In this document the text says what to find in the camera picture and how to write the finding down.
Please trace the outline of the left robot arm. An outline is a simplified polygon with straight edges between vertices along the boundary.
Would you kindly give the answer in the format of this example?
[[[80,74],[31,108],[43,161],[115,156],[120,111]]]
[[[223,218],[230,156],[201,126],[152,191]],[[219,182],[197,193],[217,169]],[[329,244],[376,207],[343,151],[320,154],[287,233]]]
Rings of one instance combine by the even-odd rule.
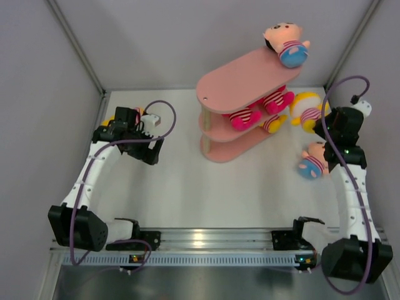
[[[123,153],[148,165],[155,165],[163,140],[151,146],[151,133],[161,122],[155,114],[140,107],[117,107],[114,116],[92,134],[89,154],[69,194],[47,214],[60,246],[100,251],[120,241],[126,249],[141,242],[137,221],[123,217],[102,220],[97,213],[103,187],[109,173]]]

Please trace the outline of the pink white panda plush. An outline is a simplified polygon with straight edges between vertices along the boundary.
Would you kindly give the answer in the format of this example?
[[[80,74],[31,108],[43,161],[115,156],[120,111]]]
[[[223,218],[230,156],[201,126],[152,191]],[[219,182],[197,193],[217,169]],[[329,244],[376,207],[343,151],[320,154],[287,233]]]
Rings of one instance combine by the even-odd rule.
[[[246,107],[230,114],[223,114],[222,116],[229,119],[231,126],[235,130],[245,131],[262,118],[262,113],[258,110],[253,111],[251,108]]]
[[[286,85],[283,85],[267,96],[264,96],[261,104],[268,114],[278,114],[294,101],[294,97],[294,93],[288,91]]]

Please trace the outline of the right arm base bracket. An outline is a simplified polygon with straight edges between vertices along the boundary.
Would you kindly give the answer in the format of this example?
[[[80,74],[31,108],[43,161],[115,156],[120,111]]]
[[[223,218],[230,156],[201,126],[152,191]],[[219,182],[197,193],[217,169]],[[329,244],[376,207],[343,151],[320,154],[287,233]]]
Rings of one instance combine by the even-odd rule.
[[[275,251],[313,250],[313,246],[292,230],[276,230],[271,232],[273,249]]]

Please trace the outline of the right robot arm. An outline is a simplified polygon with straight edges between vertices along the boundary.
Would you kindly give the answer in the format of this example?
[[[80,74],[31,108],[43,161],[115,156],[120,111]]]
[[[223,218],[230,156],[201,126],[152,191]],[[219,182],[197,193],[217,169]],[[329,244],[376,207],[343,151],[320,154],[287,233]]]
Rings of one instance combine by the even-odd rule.
[[[336,191],[339,233],[330,233],[317,219],[291,233],[294,245],[312,245],[320,254],[325,276],[367,284],[374,283],[393,258],[392,247],[381,242],[373,224],[366,191],[366,157],[356,144],[371,110],[365,101],[337,107],[316,124],[316,134],[325,140],[323,154]]]

